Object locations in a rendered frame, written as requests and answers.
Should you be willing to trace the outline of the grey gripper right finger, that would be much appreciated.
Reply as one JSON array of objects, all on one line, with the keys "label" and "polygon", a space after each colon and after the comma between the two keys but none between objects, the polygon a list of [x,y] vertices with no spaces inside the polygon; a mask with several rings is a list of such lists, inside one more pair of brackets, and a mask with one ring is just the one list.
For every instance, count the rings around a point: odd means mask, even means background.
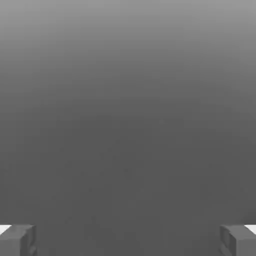
[{"label": "grey gripper right finger", "polygon": [[220,256],[256,256],[256,224],[221,225]]}]

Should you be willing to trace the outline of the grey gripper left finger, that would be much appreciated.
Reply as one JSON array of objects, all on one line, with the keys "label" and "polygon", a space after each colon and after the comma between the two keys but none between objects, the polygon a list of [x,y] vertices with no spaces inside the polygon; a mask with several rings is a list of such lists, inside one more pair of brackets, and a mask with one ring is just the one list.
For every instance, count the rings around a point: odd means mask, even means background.
[{"label": "grey gripper left finger", "polygon": [[37,227],[0,224],[0,256],[38,256]]}]

